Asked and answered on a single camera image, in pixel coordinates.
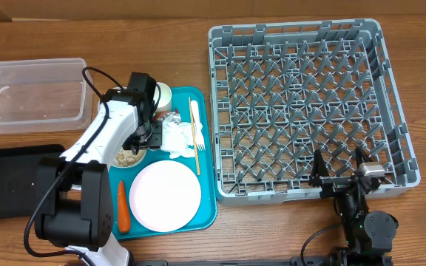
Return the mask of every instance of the wooden surface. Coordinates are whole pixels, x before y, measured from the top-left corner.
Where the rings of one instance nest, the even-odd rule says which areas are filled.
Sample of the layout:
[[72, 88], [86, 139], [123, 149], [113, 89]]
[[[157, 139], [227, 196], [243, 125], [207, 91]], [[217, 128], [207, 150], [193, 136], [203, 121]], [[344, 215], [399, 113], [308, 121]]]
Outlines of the wooden surface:
[[[393, 241], [396, 265], [426, 265], [426, 16], [377, 16], [382, 25], [422, 181], [393, 199], [370, 200], [371, 210], [393, 214], [400, 226]], [[209, 102], [207, 32], [218, 24], [306, 21], [330, 17], [241, 18], [223, 20], [79, 21], [0, 23], [0, 61], [80, 57], [126, 84], [131, 71], [148, 72], [168, 85], [196, 86]], [[113, 87], [93, 74], [98, 88]], [[61, 143], [76, 132], [0, 135], [0, 148]], [[122, 242], [136, 259], [169, 261], [287, 259], [298, 256], [315, 231], [338, 221], [329, 200], [242, 208], [219, 206], [204, 231]], [[62, 265], [75, 257], [36, 259], [22, 244], [27, 218], [0, 220], [0, 265]], [[39, 251], [56, 250], [31, 238]], [[343, 245], [341, 230], [315, 239], [307, 254], [326, 254]]]

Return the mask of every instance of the transparent container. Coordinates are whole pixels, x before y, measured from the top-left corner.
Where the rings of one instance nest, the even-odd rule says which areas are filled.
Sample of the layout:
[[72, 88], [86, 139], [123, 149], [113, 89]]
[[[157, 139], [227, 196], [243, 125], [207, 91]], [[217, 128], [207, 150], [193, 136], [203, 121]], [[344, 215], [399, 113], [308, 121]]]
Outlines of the transparent container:
[[0, 134], [86, 129], [92, 113], [92, 90], [81, 75], [86, 65], [81, 58], [0, 62]]

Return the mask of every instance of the white fork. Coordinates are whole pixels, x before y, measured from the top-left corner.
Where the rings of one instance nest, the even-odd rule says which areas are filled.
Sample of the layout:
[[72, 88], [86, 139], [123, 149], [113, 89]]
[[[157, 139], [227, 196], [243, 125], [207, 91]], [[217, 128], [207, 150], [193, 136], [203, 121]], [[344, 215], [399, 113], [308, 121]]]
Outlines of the white fork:
[[201, 129], [203, 128], [203, 125], [200, 122], [198, 102], [196, 100], [192, 100], [190, 105], [192, 106], [193, 121], [195, 122], [195, 141], [197, 142], [197, 148], [201, 151], [204, 151], [205, 139], [203, 138], [203, 134], [201, 134]]

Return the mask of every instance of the white plate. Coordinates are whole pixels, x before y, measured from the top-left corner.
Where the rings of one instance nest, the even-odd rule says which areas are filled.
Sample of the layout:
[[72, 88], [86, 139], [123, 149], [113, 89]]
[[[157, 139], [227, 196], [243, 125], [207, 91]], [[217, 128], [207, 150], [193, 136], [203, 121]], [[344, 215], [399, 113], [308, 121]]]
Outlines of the white plate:
[[129, 205], [136, 220], [156, 232], [182, 228], [195, 216], [200, 201], [197, 176], [190, 168], [171, 160], [144, 168], [129, 192]]

